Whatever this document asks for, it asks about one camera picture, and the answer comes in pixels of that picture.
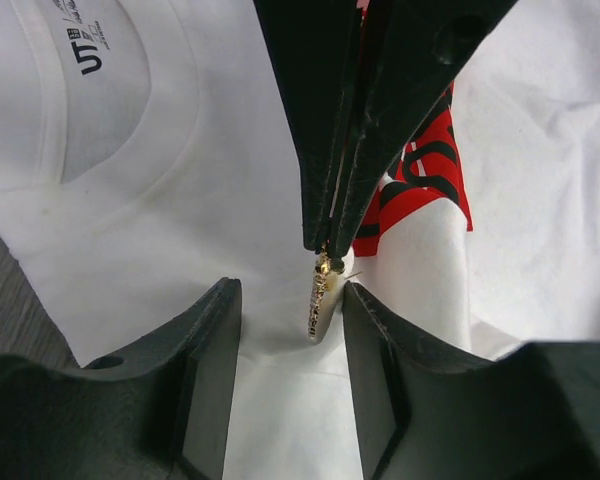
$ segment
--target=white fabric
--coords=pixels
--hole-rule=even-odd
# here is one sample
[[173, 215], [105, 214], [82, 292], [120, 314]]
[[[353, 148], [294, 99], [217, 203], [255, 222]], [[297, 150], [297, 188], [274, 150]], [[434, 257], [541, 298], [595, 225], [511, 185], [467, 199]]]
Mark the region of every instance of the white fabric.
[[[0, 235], [82, 364], [240, 278], [225, 478], [360, 478], [341, 315], [319, 345], [306, 335], [314, 257], [252, 2], [115, 1], [75, 2], [111, 48], [80, 76], [53, 0], [0, 2]], [[119, 8], [124, 20], [107, 16]], [[74, 88], [127, 85], [105, 57], [121, 52], [148, 71], [148, 91], [129, 80], [121, 94], [141, 115], [87, 107]], [[121, 125], [79, 158], [82, 108]], [[600, 0], [521, 0], [458, 78], [453, 114], [475, 232], [437, 200], [383, 236], [361, 280], [488, 357], [518, 339], [600, 338]]]

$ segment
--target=gold pendant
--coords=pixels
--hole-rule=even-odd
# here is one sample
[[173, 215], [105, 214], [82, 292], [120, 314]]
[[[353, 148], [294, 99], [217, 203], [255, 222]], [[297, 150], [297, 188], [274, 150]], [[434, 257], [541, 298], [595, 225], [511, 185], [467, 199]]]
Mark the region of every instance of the gold pendant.
[[323, 246], [314, 267], [311, 303], [309, 306], [309, 338], [312, 340], [316, 338], [317, 325], [320, 321], [320, 312], [325, 293], [332, 290], [334, 283], [337, 283], [337, 276], [341, 273], [333, 268], [331, 259], [327, 256], [326, 246]]

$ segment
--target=gray surface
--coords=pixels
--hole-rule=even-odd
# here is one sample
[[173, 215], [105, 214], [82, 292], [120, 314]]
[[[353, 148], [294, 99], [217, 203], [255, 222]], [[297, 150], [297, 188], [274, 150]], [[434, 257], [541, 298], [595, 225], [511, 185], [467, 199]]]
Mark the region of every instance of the gray surface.
[[1, 239], [0, 353], [24, 355], [53, 367], [76, 365], [64, 337]]

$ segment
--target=gold charm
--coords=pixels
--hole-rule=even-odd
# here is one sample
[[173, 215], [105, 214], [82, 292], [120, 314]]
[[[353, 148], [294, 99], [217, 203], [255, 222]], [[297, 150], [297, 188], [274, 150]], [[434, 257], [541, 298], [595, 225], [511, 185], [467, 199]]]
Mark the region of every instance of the gold charm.
[[313, 288], [311, 289], [311, 304], [309, 311], [309, 338], [316, 337], [316, 325], [320, 316], [320, 305], [324, 298], [325, 292], [330, 290], [329, 283], [333, 283], [333, 279], [329, 279], [331, 273], [340, 273], [332, 269], [331, 259], [327, 256], [325, 246], [316, 260], [315, 271], [313, 273]]

